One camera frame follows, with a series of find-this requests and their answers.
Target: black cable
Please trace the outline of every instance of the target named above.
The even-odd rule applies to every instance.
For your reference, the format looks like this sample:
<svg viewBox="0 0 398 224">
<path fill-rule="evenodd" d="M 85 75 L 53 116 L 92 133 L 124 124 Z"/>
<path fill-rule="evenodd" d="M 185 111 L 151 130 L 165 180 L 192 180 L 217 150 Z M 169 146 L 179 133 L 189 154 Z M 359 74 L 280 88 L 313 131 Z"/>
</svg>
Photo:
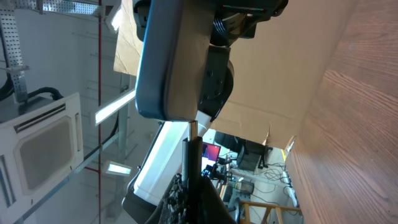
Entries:
<svg viewBox="0 0 398 224">
<path fill-rule="evenodd" d="M 282 191 L 283 191 L 283 193 L 286 195 L 286 196 L 288 196 L 288 198 L 290 198 L 290 195 L 289 194 L 287 194 L 287 193 L 285 193 L 285 188 L 286 187 L 290 187 L 290 186 L 285 186 L 283 189 L 282 189 Z M 295 214 L 292 214 L 292 213 L 290 213 L 288 210 L 286 210 L 286 212 L 288 212 L 289 214 L 291 214 L 291 215 L 297 215 L 298 214 L 298 212 L 296 212 Z"/>
<path fill-rule="evenodd" d="M 265 203 L 274 203 L 274 204 L 276 204 L 276 205 L 279 205 L 279 203 L 276 203 L 276 202 L 268 202 L 268 201 L 266 201 L 266 200 L 264 200 L 264 199 L 258 197 L 257 195 L 254 195 L 254 194 L 251 194 L 251 195 L 252 195 L 252 196 L 255 196 L 256 198 L 262 200 L 262 201 L 265 202 Z"/>
<path fill-rule="evenodd" d="M 256 213 L 257 214 L 257 216 L 259 217 L 259 219 L 260 219 L 260 222 L 261 222 L 261 216 L 255 211 L 255 209 L 253 208 L 253 207 L 250 207 L 251 209 L 253 209 L 253 211 L 254 211 L 254 213 Z"/>
<path fill-rule="evenodd" d="M 0 101 L 5 100 L 14 93 L 14 86 L 12 84 L 10 74 L 7 74 L 7 80 L 4 85 L 0 88 Z"/>
<path fill-rule="evenodd" d="M 276 185 L 274 185 L 274 189 L 271 190 L 270 192 L 263 192 L 263 191 L 261 191 L 260 189 L 258 189 L 256 186 L 254 186 L 254 188 L 255 188 L 256 190 L 260 191 L 261 193 L 268 194 L 268 193 L 271 193 L 271 192 L 274 192 L 274 191 L 275 191 Z"/>
<path fill-rule="evenodd" d="M 218 157 L 225 156 L 225 155 L 227 155 L 227 154 L 229 154 L 229 153 L 233 153 L 233 151 L 227 152 L 226 154 L 220 155 L 220 156 L 218 156 Z"/>
<path fill-rule="evenodd" d="M 242 169 L 240 169 L 240 168 L 238 168 L 238 167 L 233 167 L 233 168 L 234 168 L 234 169 L 237 169 L 237 170 L 241 170 L 241 171 L 243 171 L 243 173 L 248 172 L 248 173 L 250 173 L 251 175 L 261 175 L 261 174 L 263 174 L 265 178 L 267 178 L 267 179 L 269 179 L 269 180 L 273 180 L 273 181 L 277 181 L 277 180 L 281 180 L 281 179 L 285 178 L 285 177 L 283 177 L 283 173 L 281 173 L 281 172 L 279 172 L 277 169 L 273 169 L 273 168 L 268 168 L 267 170 L 265 170 L 265 171 L 263 171 L 263 172 L 260 172 L 260 173 L 258 173 L 258 174 L 255 174 L 255 173 L 250 172 L 250 171 L 247 171 L 247 170 L 242 170 Z"/>
<path fill-rule="evenodd" d="M 37 96 L 41 93 L 51 93 L 51 97 L 53 100 L 59 100 L 59 99 L 63 98 L 61 93 L 56 88 L 52 88 L 52 87 L 39 88 L 38 90 L 28 93 L 27 97 L 29 99 L 29 98 Z"/>
<path fill-rule="evenodd" d="M 116 122 L 113 126 L 113 129 L 111 131 L 111 134 L 103 141 L 101 142 L 101 144 L 97 147 L 95 147 L 93 150 L 91 150 L 91 152 L 89 152 L 85 157 L 84 160 L 87 160 L 92 154 L 94 154 L 97 150 L 100 150 L 102 145 L 105 144 L 107 141 L 109 141 L 115 134 L 116 134 L 116 130 L 118 130 L 119 127 L 119 112 L 118 112 L 118 116 L 116 117 Z"/>
</svg>

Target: wood grain table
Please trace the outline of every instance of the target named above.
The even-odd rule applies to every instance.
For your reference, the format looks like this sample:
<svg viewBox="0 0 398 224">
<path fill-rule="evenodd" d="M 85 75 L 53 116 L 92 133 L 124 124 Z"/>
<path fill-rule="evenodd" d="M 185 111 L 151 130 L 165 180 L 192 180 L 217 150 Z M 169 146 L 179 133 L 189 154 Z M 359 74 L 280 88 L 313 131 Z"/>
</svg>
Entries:
<svg viewBox="0 0 398 224">
<path fill-rule="evenodd" d="M 287 168 L 307 224 L 398 223 L 398 1 L 358 1 Z"/>
</svg>

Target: monitor screen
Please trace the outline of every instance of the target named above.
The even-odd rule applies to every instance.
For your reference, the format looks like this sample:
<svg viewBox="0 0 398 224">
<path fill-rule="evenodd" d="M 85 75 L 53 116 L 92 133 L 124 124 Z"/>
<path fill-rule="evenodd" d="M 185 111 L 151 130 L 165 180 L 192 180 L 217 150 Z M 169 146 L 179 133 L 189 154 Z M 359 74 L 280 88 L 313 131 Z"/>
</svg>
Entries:
<svg viewBox="0 0 398 224">
<path fill-rule="evenodd" d="M 203 143 L 203 150 L 201 154 L 201 169 L 205 170 L 207 165 L 213 166 L 220 154 L 221 146 L 214 144 Z"/>
</svg>

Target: cardboard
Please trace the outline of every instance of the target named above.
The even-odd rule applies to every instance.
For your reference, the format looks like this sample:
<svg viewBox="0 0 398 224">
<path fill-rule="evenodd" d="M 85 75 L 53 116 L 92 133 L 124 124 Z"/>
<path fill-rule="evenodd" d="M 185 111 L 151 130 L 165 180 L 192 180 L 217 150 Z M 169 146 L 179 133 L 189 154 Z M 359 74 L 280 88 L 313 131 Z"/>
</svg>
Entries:
<svg viewBox="0 0 398 224">
<path fill-rule="evenodd" d="M 352 5 L 344 0 L 289 1 L 282 15 L 257 25 L 254 39 L 236 41 L 230 57 L 233 92 L 211 128 L 258 143 L 269 131 L 268 145 L 283 149 L 300 129 Z M 127 0 L 123 6 L 126 12 L 132 9 Z M 135 33 L 133 16 L 126 15 L 116 71 L 136 75 L 142 43 Z"/>
</svg>

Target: metal pole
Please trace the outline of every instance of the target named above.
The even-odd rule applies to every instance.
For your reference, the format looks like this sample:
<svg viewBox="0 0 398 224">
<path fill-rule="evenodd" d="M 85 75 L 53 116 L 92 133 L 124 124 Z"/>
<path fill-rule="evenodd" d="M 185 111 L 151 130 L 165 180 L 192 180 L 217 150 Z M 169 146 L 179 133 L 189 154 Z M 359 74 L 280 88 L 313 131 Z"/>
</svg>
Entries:
<svg viewBox="0 0 398 224">
<path fill-rule="evenodd" d="M 121 74 L 120 87 L 121 92 L 129 88 L 130 84 L 130 75 Z M 118 141 L 118 151 L 116 153 L 116 162 L 120 164 L 126 163 L 126 147 L 127 147 L 127 125 L 128 125 L 128 116 L 129 116 L 129 104 L 124 105 L 119 110 L 119 141 Z M 116 202 L 113 207 L 113 215 L 116 217 L 122 212 L 122 206 L 120 206 L 121 201 L 123 200 L 126 187 L 124 186 L 124 177 L 117 176 L 116 177 L 116 191 L 114 195 L 114 201 Z"/>
<path fill-rule="evenodd" d="M 102 51 L 102 18 L 98 16 L 98 55 Z M 101 106 L 101 57 L 98 57 L 98 106 Z M 101 125 L 98 125 L 98 144 L 101 144 Z M 101 224 L 101 151 L 98 154 L 98 224 Z"/>
<path fill-rule="evenodd" d="M 190 121 L 188 123 L 188 141 L 198 137 L 198 121 Z"/>
</svg>

